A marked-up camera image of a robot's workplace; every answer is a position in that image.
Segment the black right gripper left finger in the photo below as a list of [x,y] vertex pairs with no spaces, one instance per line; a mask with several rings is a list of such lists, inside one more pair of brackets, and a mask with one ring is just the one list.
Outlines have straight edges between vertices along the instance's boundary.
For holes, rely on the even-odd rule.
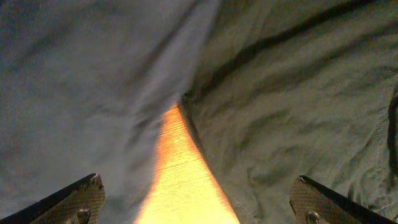
[[97,224],[105,201],[99,174],[92,173],[1,220],[1,224]]

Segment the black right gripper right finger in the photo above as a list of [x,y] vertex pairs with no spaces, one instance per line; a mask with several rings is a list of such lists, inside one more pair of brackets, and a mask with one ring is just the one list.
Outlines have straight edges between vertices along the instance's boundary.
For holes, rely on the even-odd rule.
[[298,224],[397,223],[397,215],[375,213],[304,175],[295,180],[289,203]]

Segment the dark blue shorts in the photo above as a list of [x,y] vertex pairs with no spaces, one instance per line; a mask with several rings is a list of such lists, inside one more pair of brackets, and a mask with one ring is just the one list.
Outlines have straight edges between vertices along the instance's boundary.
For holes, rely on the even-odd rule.
[[241,223],[303,175],[397,220],[396,1],[2,1],[1,216],[99,173],[132,223],[164,113]]

